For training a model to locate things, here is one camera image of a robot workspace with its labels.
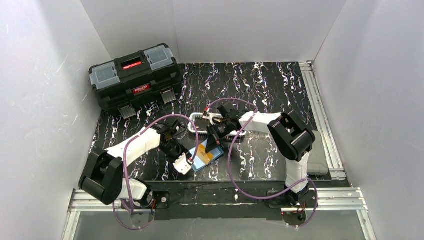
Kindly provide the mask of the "white plastic basket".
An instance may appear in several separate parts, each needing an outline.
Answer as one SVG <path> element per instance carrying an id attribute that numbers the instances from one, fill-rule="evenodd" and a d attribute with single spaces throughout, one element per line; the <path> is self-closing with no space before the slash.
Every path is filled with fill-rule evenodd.
<path id="1" fill-rule="evenodd" d="M 208 113 L 207 116 L 204 116 L 201 112 L 194 112 L 189 118 L 194 122 L 194 124 L 191 122 L 188 123 L 189 132 L 195 134 L 197 130 L 199 135 L 204 136 L 208 134 L 207 126 L 216 125 L 223 119 L 222 115 L 219 113 Z"/>

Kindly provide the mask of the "orange credit card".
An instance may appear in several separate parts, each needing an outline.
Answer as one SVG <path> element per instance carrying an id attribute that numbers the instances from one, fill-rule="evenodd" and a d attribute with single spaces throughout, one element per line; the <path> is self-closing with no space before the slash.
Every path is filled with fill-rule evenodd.
<path id="1" fill-rule="evenodd" d="M 206 153 L 206 145 L 207 145 L 207 140 L 205 140 L 204 142 L 202 142 L 199 146 L 198 146 L 198 151 L 197 151 L 197 156 L 200 158 L 200 160 L 205 164 L 208 165 L 212 162 L 212 160 L 214 159 L 214 155 L 209 152 Z"/>

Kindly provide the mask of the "blue leather card holder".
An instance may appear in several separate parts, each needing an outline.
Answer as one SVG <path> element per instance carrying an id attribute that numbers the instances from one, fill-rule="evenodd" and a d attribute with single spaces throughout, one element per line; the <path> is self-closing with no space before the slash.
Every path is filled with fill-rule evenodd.
<path id="1" fill-rule="evenodd" d="M 197 173 L 223 155 L 224 151 L 221 147 L 214 148 L 210 152 L 206 153 L 206 147 L 203 144 L 200 144 L 191 168 L 195 173 Z"/>

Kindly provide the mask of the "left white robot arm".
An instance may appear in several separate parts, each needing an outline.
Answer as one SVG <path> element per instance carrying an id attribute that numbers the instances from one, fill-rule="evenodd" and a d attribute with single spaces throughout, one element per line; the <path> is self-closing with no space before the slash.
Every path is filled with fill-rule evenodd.
<path id="1" fill-rule="evenodd" d="M 175 137 L 180 126 L 178 121 L 156 123 L 115 146 L 93 147 L 79 179 L 79 189 L 104 205 L 123 200 L 128 206 L 151 206 L 154 202 L 151 187 L 141 180 L 131 179 L 128 166 L 149 151 L 159 149 L 179 173 L 187 174 L 193 155 Z"/>

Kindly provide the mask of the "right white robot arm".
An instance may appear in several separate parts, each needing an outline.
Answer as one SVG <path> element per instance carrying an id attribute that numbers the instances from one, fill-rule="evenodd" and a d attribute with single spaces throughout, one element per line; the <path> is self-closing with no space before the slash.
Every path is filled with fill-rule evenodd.
<path id="1" fill-rule="evenodd" d="M 231 176 L 230 180 L 235 188 L 250 199 L 265 201 L 282 197 L 290 205 L 297 204 L 309 191 L 309 184 L 312 182 L 308 178 L 307 168 L 309 155 L 316 141 L 313 131 L 293 110 L 289 113 L 260 113 L 257 109 L 240 111 L 230 102 L 218 106 L 217 110 L 223 120 L 207 126 L 206 153 L 220 147 L 232 132 L 239 137 L 241 132 L 251 131 L 270 134 L 286 161 L 283 191 L 270 196 L 251 195 L 242 190 Z"/>

